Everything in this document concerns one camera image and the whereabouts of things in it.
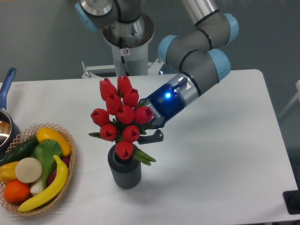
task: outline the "blue pot handle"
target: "blue pot handle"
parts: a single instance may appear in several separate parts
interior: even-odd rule
[[[6,109],[6,98],[8,95],[8,90],[10,88],[11,83],[13,82],[16,72],[16,68],[13,67],[10,68],[7,72],[7,75],[0,89],[0,109]]]

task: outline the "toy vegetable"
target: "toy vegetable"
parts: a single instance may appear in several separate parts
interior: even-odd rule
[[[9,183],[10,181],[16,180],[15,167],[18,161],[4,164],[0,167],[0,182]]]
[[[54,155],[61,157],[61,147],[57,141],[46,139],[42,141],[32,152],[32,157],[42,164],[42,175],[33,183],[30,192],[33,195],[41,193],[47,186],[47,179],[55,169]]]
[[[60,134],[55,129],[52,129],[50,127],[42,127],[37,131],[37,139],[38,142],[42,142],[45,139],[52,139],[56,140],[60,146],[63,156],[68,156],[71,153],[71,146],[67,142],[67,140],[63,137],[63,135]]]
[[[15,167],[15,176],[20,182],[35,182],[42,174],[41,163],[32,157],[21,159]]]
[[[47,203],[53,199],[65,186],[68,178],[68,167],[59,156],[54,155],[53,158],[57,163],[57,172],[54,181],[44,191],[22,203],[18,208],[20,212],[28,212]]]
[[[3,158],[0,160],[0,166],[12,163],[15,161],[20,161],[23,158],[30,157],[35,146],[38,145],[37,137],[32,137],[18,146],[14,147],[11,151],[7,152]]]
[[[9,182],[3,191],[5,200],[10,203],[24,202],[29,197],[29,194],[29,185],[22,183],[19,180]]]
[[[71,158],[69,156],[64,156],[63,158],[61,158],[61,160],[67,165],[67,168],[69,168],[70,162],[71,162]],[[56,177],[56,169],[53,170],[53,172],[48,177],[48,182],[47,182],[48,186],[50,184],[52,184],[52,182],[54,181],[55,177]]]

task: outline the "bok choy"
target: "bok choy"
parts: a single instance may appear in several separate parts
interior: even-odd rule
[[[52,171],[56,168],[54,155],[62,156],[60,144],[51,139],[43,140],[32,152],[32,157],[42,164],[42,175],[35,181],[30,192],[33,195],[41,193],[47,186],[47,179]]]

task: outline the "robotic arm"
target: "robotic arm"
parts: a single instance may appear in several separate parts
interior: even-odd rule
[[[196,30],[186,37],[169,35],[158,47],[160,59],[179,73],[148,97],[141,99],[146,101],[146,105],[153,111],[154,117],[151,123],[156,129],[162,128],[168,120],[229,74],[230,61],[217,48],[233,41],[239,33],[237,20],[231,14],[222,15],[214,0],[182,0],[182,2]],[[114,0],[113,2],[112,0],[80,0],[76,10],[79,14],[85,12],[87,16],[85,23],[95,24],[95,30],[103,27],[106,40],[119,49],[124,47],[136,49],[147,44],[153,36],[152,21],[149,22],[148,17],[140,12],[139,0]],[[141,65],[141,58],[144,57],[145,52],[147,52],[147,61],[145,61],[147,63],[148,46],[147,51],[135,52],[132,65],[139,68],[137,65]],[[123,64],[124,61],[130,61],[124,60],[122,54],[120,59],[120,53],[114,54],[116,69],[118,59]],[[137,72],[137,75],[147,74],[141,73],[141,68]],[[144,144],[162,140],[163,134],[157,130],[154,135],[140,137],[138,142]]]
[[[148,74],[148,43],[154,34],[140,0],[79,0],[77,14],[89,31],[102,29],[112,48],[116,75]]]
[[[234,40],[239,33],[237,20],[231,14],[221,14],[213,0],[183,0],[196,31],[184,38],[165,37],[159,47],[159,57],[179,71],[174,78],[147,98],[154,128],[165,123],[219,83],[231,71],[228,57],[218,47]],[[163,140],[160,130],[141,137],[140,144]]]

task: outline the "red tulip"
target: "red tulip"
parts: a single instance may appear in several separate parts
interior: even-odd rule
[[[143,124],[151,121],[153,112],[148,106],[140,106],[135,110],[135,121]]]
[[[133,144],[129,141],[120,141],[115,146],[115,152],[121,159],[128,159],[133,153]]]
[[[135,119],[135,111],[128,105],[121,105],[116,109],[116,117],[121,123],[129,124]]]
[[[100,94],[104,101],[106,101],[109,95],[116,95],[117,93],[117,89],[108,78],[105,78],[103,81],[100,81]]]
[[[104,109],[95,109],[90,116],[93,119],[93,122],[100,127],[109,122],[109,114]]]
[[[105,124],[100,128],[100,137],[107,141],[112,141],[117,136],[117,128],[111,124]]]
[[[139,92],[137,89],[131,88],[123,97],[123,102],[132,108],[136,107],[139,101]]]
[[[123,130],[122,135],[125,140],[135,142],[140,136],[140,131],[135,125],[130,125]]]
[[[115,115],[116,108],[120,105],[123,105],[122,100],[117,95],[109,95],[106,99],[106,108],[109,114]]]
[[[130,80],[128,78],[128,76],[119,76],[118,77],[118,90],[121,90],[121,97],[124,97],[124,95],[127,93],[127,91],[129,91],[132,86],[130,83]]]

